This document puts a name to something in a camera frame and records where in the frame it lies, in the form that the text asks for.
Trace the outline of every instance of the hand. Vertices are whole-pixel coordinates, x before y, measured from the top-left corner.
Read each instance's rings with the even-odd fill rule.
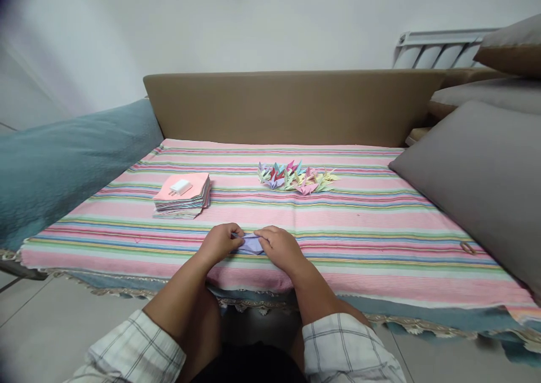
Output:
[[[261,237],[259,242],[271,262],[289,277],[309,263],[295,237],[286,230],[270,225],[255,231],[254,234]]]
[[[210,267],[213,267],[225,259],[228,253],[239,249],[244,244],[244,239],[235,238],[231,233],[244,237],[244,231],[234,222],[212,227],[203,240],[196,256],[202,258]]]

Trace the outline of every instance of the pink striped blanket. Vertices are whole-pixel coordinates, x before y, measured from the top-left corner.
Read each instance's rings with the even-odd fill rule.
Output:
[[[25,241],[29,268],[169,278],[211,227],[291,232],[338,295],[424,308],[505,306],[540,320],[529,292],[460,227],[388,167],[402,149],[357,145],[234,145],[165,140],[57,223]],[[260,184],[258,162],[336,168],[332,191],[302,196]],[[152,197],[173,173],[209,172],[211,204],[194,220],[153,218]],[[476,255],[465,252],[469,243]],[[232,254],[210,281],[225,290],[287,292],[266,256]]]

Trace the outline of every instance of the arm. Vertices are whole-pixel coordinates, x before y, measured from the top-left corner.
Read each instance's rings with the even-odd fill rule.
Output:
[[[303,320],[304,372],[309,381],[404,383],[400,364],[386,351],[366,317],[339,300],[287,231],[255,232],[269,259],[293,282]]]
[[[186,355],[178,342],[186,334],[197,294],[209,270],[230,251],[240,247],[244,236],[237,224],[214,227],[199,251],[171,278],[165,287],[127,321],[93,344],[87,363],[69,382],[172,383],[179,376]]]
[[[235,223],[221,224],[208,233],[199,251],[171,278],[163,289],[145,306],[145,314],[161,329],[180,342],[207,273],[232,250],[243,243],[242,238],[231,239],[231,233],[244,236]]]
[[[293,235],[273,225],[255,234],[262,237],[259,242],[272,263],[290,277],[304,326],[331,314],[349,313],[349,306],[334,295],[321,273],[304,257]],[[371,327],[360,311],[351,309],[355,318]]]

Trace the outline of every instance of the white charger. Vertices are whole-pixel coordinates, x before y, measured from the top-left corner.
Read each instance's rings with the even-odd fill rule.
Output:
[[[182,180],[179,180],[177,183],[169,186],[169,189],[171,190],[169,195],[174,195],[174,194],[182,195],[191,188],[192,188],[192,184],[188,180],[182,179]]]

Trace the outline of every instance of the plaid shirt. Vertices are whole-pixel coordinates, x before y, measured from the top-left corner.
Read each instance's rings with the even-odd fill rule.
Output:
[[[406,382],[374,331],[349,314],[304,326],[303,336],[310,382]],[[178,344],[137,310],[89,348],[86,364],[68,382],[174,383],[185,360]]]

